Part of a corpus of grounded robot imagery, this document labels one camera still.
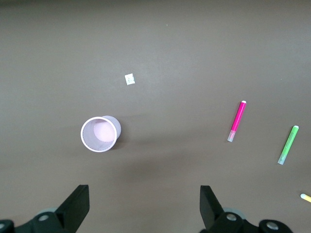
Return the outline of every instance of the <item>marker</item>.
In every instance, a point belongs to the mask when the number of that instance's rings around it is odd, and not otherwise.
[[[246,101],[243,100],[243,101],[240,103],[240,106],[239,106],[237,115],[235,116],[233,125],[232,125],[232,127],[231,127],[231,131],[230,131],[229,137],[228,137],[228,139],[227,139],[229,142],[232,142],[232,141],[233,141],[234,135],[235,135],[236,131],[238,130],[239,123],[240,123],[240,121],[241,121],[241,119],[242,119],[242,116],[243,116],[243,112],[244,112],[245,107],[246,107]]]
[[[292,146],[292,143],[296,137],[298,130],[299,130],[299,126],[297,126],[297,125],[293,126],[292,131],[291,131],[290,135],[288,136],[287,141],[285,143],[282,154],[281,154],[281,156],[277,162],[278,164],[281,164],[281,165],[284,164],[286,156],[287,156],[288,152],[290,151],[290,148]]]
[[[300,197],[304,200],[307,200],[308,202],[311,202],[311,197],[309,197],[308,195],[304,193],[300,194]]]

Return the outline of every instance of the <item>white paper piece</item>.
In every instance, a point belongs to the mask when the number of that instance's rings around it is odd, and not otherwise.
[[[127,74],[125,76],[125,80],[126,80],[126,84],[130,85],[130,84],[134,84],[135,83],[135,79],[134,79],[134,75],[133,74]]]

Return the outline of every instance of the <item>paper cup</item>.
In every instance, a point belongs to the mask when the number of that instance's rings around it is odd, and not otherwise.
[[[121,125],[113,116],[96,116],[87,120],[81,129],[81,140],[94,152],[111,149],[121,134]]]

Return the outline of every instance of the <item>pink marker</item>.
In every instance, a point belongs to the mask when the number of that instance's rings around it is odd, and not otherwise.
[[[240,123],[240,121],[241,121],[241,119],[242,119],[242,116],[243,116],[243,112],[244,112],[245,107],[246,107],[246,101],[243,100],[243,101],[240,103],[240,106],[239,106],[237,115],[235,116],[233,125],[232,125],[232,127],[231,127],[231,131],[230,131],[230,134],[229,134],[229,137],[228,137],[228,141],[229,141],[229,142],[232,142],[232,141],[233,141],[234,135],[235,135],[236,131],[238,130],[239,123]]]

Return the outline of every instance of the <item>green marker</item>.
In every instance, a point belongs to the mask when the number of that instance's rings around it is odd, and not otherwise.
[[[286,156],[287,156],[288,152],[290,151],[290,148],[292,146],[292,143],[296,137],[298,130],[299,130],[299,126],[297,126],[297,125],[293,126],[292,131],[291,131],[290,135],[288,136],[287,141],[285,143],[282,154],[281,154],[281,156],[277,162],[278,164],[281,164],[281,165],[284,164]]]

